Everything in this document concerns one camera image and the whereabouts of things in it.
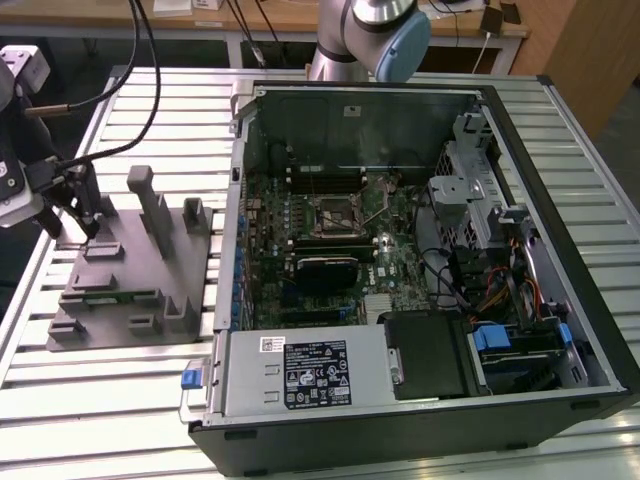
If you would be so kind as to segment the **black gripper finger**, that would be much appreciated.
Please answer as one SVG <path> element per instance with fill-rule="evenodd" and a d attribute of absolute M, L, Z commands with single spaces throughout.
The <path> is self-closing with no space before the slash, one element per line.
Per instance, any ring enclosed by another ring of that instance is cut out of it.
<path fill-rule="evenodd" d="M 100 228 L 96 219 L 100 213 L 100 190 L 93 164 L 72 167 L 67 173 L 73 191 L 70 215 L 88 238 L 94 238 Z"/>
<path fill-rule="evenodd" d="M 51 238 L 58 238 L 61 235 L 62 222 L 57 206 L 45 203 L 33 219 Z"/>

